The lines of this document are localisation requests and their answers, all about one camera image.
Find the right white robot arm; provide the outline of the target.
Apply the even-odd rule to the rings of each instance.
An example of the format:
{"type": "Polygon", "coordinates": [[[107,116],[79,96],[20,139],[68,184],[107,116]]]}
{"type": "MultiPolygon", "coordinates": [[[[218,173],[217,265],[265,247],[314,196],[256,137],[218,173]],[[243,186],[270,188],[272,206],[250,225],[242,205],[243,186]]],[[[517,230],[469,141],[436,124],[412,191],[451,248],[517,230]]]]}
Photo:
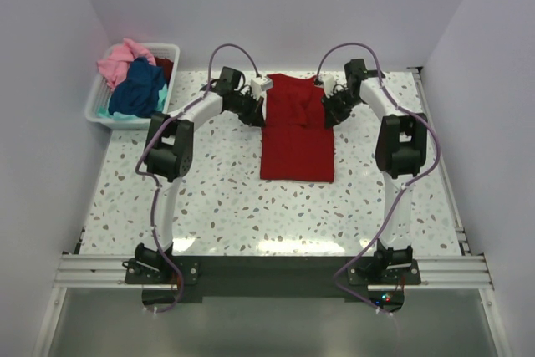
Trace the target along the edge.
{"type": "Polygon", "coordinates": [[[320,74],[314,81],[324,91],[325,126],[342,123],[361,103],[370,107],[380,123],[374,158],[383,174],[385,214],[369,244],[335,276],[345,273],[353,285],[420,284],[410,235],[413,188],[409,182],[426,161],[427,118],[422,113],[404,112],[384,89],[383,74],[368,70],[362,59],[350,60],[344,72],[345,85],[338,84],[331,74],[320,74]]]}

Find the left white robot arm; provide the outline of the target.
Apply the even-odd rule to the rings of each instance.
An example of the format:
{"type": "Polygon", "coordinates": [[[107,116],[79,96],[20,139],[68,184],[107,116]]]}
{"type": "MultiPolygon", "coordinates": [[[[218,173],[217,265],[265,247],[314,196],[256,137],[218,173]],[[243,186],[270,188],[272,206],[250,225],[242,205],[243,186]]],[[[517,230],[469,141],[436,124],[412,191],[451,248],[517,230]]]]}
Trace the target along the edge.
{"type": "Polygon", "coordinates": [[[264,95],[273,81],[259,75],[242,84],[242,78],[242,72],[225,67],[189,104],[152,115],[145,149],[135,166],[136,174],[155,182],[150,205],[152,245],[139,244],[125,264],[129,283],[184,283],[178,264],[172,261],[172,219],[180,184],[192,166],[196,130],[226,111],[245,125],[265,124],[264,95]]]}

